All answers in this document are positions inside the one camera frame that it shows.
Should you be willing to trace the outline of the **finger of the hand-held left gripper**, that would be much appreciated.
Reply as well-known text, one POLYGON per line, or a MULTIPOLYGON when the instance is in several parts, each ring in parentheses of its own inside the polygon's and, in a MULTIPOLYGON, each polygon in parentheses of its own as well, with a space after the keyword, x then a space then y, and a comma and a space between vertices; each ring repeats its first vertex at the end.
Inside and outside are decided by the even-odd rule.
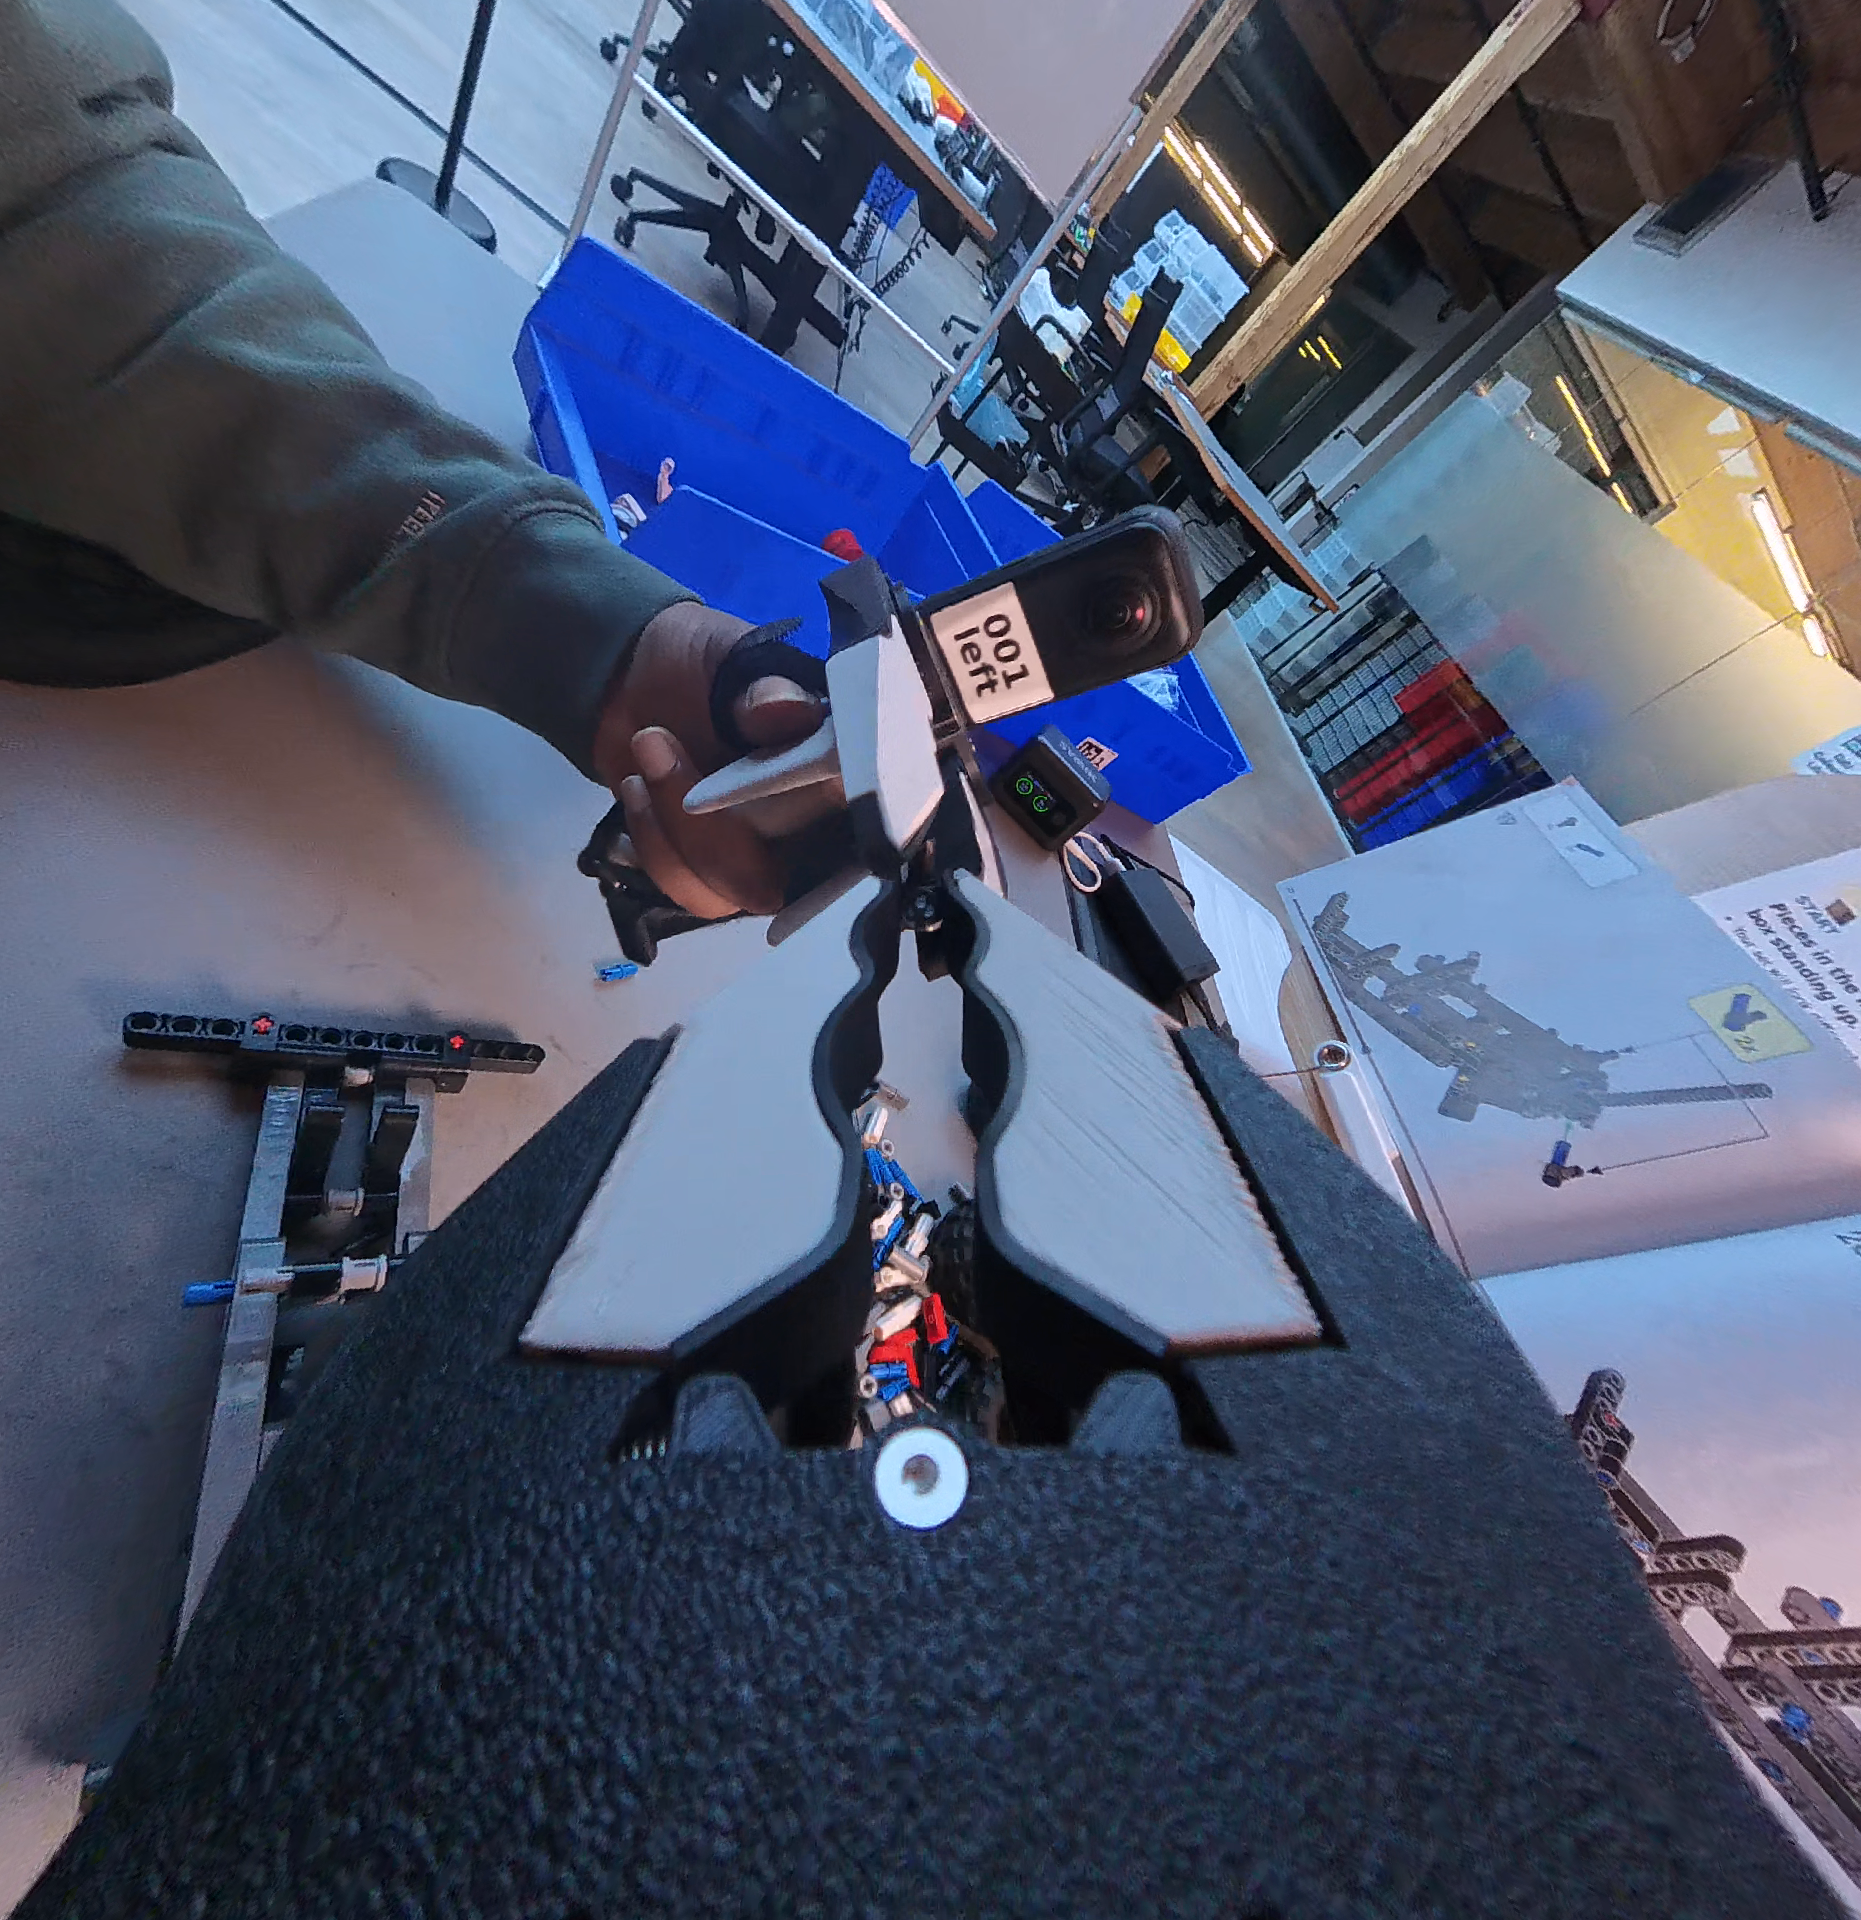
POLYGON ((824 685, 853 847, 868 867, 905 867, 942 806, 942 767, 900 627, 832 651, 824 685))
POLYGON ((882 883, 876 876, 830 876, 770 921, 767 945, 779 950, 797 941, 802 950, 845 950, 851 945, 853 924, 881 897, 882 883))

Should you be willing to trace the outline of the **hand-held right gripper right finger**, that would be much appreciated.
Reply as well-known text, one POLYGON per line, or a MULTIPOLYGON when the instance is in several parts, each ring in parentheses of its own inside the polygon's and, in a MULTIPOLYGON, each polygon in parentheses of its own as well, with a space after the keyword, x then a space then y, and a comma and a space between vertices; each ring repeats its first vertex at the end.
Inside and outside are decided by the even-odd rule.
POLYGON ((996 1253, 1150 1357, 1316 1343, 1172 1026, 978 876, 956 873, 952 903, 996 1253))

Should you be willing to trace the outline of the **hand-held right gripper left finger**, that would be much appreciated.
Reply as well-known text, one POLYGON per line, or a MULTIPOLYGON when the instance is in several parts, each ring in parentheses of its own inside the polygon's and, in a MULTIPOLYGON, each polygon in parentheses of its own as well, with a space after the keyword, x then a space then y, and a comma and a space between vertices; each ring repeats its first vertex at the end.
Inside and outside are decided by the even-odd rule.
POLYGON ((522 1330, 533 1357, 687 1360, 850 1235, 860 1175, 827 1045, 870 987, 845 950, 771 950, 698 1005, 522 1330))

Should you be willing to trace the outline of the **pile of small toy parts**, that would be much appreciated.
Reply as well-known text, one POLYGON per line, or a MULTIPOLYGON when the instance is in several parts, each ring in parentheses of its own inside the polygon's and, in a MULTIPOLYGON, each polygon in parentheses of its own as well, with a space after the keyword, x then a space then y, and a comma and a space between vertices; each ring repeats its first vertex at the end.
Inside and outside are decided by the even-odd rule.
POLYGON ((915 1419, 989 1442, 1005 1433, 1001 1360, 976 1320, 976 1199, 961 1184, 942 1197, 919 1188, 892 1139, 903 1107, 903 1092, 874 1084, 853 1115, 874 1212, 870 1309, 851 1353, 850 1452, 915 1419))

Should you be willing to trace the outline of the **grey black toy chassis assembly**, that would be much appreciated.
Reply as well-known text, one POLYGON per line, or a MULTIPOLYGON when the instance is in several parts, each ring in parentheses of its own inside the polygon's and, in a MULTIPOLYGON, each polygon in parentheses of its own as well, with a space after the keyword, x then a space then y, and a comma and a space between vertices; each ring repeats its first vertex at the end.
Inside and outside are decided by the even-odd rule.
POLYGON ((185 1308, 221 1309, 221 1360, 182 1639, 270 1450, 363 1305, 429 1233, 437 1095, 474 1074, 533 1074, 547 1053, 470 1029, 272 1014, 131 1014, 122 1042, 207 1058, 265 1087, 229 1275, 184 1288, 185 1308))

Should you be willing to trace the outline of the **wooden-top desk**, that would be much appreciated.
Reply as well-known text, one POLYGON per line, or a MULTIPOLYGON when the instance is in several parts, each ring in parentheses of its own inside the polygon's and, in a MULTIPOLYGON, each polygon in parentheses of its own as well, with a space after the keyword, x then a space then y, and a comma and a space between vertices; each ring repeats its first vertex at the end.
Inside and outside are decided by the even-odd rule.
POLYGON ((962 403, 948 393, 940 400, 934 417, 940 445, 1001 484, 1026 473, 1034 462, 1046 466, 1061 498, 1036 500, 1016 491, 1014 500, 1061 534, 1080 534, 1133 507, 1155 505, 1156 493, 1141 466, 1159 453, 1184 493, 1224 502, 1248 534, 1250 555, 1215 589, 1206 589, 1208 617, 1227 611, 1260 573, 1288 581, 1318 608, 1335 614, 1339 599, 1288 537, 1277 507, 1216 440, 1174 372, 1156 366, 1156 338, 1180 295, 1181 283, 1156 273, 1141 295, 1117 361, 1084 387, 1072 387, 1020 315, 1007 312, 989 341, 994 370, 974 398, 962 403), (1038 398, 1065 397, 1068 408, 1055 419, 1028 420, 1025 445, 998 449, 985 443, 969 420, 1008 374, 1036 376, 1038 398))

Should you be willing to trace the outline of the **grey desk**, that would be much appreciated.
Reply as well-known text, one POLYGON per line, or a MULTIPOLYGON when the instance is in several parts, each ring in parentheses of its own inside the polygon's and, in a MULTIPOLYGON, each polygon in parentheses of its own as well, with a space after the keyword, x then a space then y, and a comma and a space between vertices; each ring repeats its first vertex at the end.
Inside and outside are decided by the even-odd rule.
POLYGON ((603 798, 501 722, 273 646, 0 685, 0 1916, 1277 1916, 1197 1693, 1086 1589, 911 1534, 843 1452, 620 1461, 646 1371, 519 1353, 608 1092, 373 1295, 289 1465, 184 1574, 236 1245, 235 1095, 133 1005, 499 1015, 553 1045, 435 1204, 618 1039, 557 903, 603 798), (1153 1733, 1143 1694, 1188 1725, 1153 1733))

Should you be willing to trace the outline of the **person's left hand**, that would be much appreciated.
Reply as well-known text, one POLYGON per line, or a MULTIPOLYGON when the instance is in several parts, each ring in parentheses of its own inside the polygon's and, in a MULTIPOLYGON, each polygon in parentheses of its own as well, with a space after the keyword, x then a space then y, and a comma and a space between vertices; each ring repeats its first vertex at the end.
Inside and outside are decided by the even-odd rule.
POLYGON ((717 921, 771 915, 786 900, 780 844, 843 793, 809 786, 757 810, 687 815, 685 793, 748 752, 780 752, 823 720, 817 696, 789 679, 759 679, 734 701, 740 745, 708 716, 708 692, 746 625, 697 602, 663 608, 613 678, 593 744, 593 767, 623 808, 631 863, 682 909, 717 921))

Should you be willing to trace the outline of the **black timer device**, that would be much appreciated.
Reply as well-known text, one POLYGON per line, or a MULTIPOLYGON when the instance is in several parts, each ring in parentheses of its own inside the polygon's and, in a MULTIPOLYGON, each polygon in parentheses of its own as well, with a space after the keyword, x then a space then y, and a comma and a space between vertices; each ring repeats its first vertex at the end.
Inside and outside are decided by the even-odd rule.
POLYGON ((1109 779, 1055 724, 1025 741, 987 787, 1008 824, 1045 852, 1086 831, 1110 802, 1109 779))

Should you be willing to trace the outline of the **white paper sheet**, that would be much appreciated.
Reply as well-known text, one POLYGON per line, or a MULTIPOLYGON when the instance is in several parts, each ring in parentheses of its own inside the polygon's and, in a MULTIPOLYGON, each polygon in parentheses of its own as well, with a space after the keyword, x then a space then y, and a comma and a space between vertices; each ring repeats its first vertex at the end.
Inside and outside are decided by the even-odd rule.
POLYGON ((1278 1021, 1278 990, 1292 960, 1277 915, 1174 837, 1171 847, 1206 946, 1218 962, 1208 983, 1244 1059, 1258 1074, 1294 1067, 1278 1021))

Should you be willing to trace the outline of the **black power adapter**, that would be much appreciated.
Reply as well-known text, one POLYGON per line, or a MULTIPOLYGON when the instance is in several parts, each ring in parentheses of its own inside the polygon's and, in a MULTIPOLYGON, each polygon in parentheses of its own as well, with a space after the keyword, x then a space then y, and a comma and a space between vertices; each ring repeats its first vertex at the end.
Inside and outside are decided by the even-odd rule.
POLYGON ((1099 870, 1088 912, 1145 998, 1177 998, 1218 974, 1177 883, 1101 835, 1088 835, 1086 849, 1099 870))

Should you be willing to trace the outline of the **toy instruction booklet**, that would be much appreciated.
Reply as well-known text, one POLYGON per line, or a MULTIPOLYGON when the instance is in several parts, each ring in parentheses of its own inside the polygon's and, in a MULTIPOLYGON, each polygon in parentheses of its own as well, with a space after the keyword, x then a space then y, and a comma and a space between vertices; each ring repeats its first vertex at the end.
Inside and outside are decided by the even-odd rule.
POLYGON ((1695 897, 1858 847, 1861 782, 1633 831, 1564 783, 1280 887, 1718 1737, 1853 1916, 1861 1069, 1695 897))

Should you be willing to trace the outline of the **black office chair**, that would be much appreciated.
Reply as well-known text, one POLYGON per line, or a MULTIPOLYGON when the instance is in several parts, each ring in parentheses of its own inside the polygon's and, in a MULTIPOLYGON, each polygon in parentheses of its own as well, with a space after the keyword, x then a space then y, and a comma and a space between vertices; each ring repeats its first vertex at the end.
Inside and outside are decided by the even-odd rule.
POLYGON ((749 183, 727 187, 717 202, 640 168, 615 176, 618 202, 631 204, 640 183, 672 208, 629 208, 613 242, 631 249, 640 225, 701 233, 703 260, 732 286, 740 329, 749 328, 746 278, 753 277, 771 295, 771 315, 759 334, 763 348, 788 352, 801 324, 843 348, 840 312, 818 299, 820 263, 793 240, 780 253, 770 253, 770 244, 780 229, 798 224, 843 255, 876 168, 870 129, 845 89, 753 3, 689 5, 657 63, 655 85, 749 183))

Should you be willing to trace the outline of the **pale partition board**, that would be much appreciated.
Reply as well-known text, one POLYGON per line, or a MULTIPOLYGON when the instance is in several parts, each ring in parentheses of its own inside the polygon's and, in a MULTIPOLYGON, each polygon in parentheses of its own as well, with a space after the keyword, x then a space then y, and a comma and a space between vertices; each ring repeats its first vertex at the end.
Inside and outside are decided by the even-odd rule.
POLYGON ((1046 202, 1109 141, 1193 3, 886 3, 1046 202))

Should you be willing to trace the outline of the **black pole stand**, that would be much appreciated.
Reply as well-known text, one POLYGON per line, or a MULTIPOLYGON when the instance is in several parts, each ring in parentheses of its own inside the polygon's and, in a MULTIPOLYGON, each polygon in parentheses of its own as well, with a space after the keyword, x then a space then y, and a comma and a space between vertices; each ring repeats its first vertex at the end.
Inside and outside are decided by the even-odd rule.
POLYGON ((465 240, 475 244, 483 253, 496 253, 494 224, 474 202, 468 202, 466 194, 463 194, 463 190, 456 187, 456 176, 465 153, 466 125, 477 94, 477 78, 489 45, 494 13, 494 0, 477 3, 466 37, 466 48, 463 55, 458 95, 452 109, 452 119, 446 125, 445 149, 437 166, 426 168, 410 160, 384 157, 373 168, 375 179, 397 187, 425 205, 429 205, 431 213, 449 221, 458 233, 463 233, 465 240))

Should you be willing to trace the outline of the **printed instruction sheet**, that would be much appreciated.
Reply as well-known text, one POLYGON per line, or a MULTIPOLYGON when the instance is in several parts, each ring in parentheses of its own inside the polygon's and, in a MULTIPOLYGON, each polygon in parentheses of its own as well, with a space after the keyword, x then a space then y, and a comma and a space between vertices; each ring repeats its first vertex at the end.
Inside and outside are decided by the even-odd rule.
POLYGON ((1861 1069, 1861 847, 1695 897, 1861 1069))

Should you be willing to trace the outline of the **wooden post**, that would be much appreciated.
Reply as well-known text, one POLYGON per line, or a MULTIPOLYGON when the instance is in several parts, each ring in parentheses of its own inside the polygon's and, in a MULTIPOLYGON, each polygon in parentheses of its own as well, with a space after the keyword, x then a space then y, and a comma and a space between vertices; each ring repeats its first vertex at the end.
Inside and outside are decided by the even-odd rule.
POLYGON ((1212 419, 1231 397, 1265 372, 1328 303, 1363 253, 1437 176, 1446 157, 1492 109, 1549 54, 1575 23, 1595 23, 1608 3, 1512 5, 1423 117, 1401 130, 1394 147, 1335 213, 1309 249, 1258 296, 1248 319, 1215 350, 1188 385, 1195 404, 1212 419))

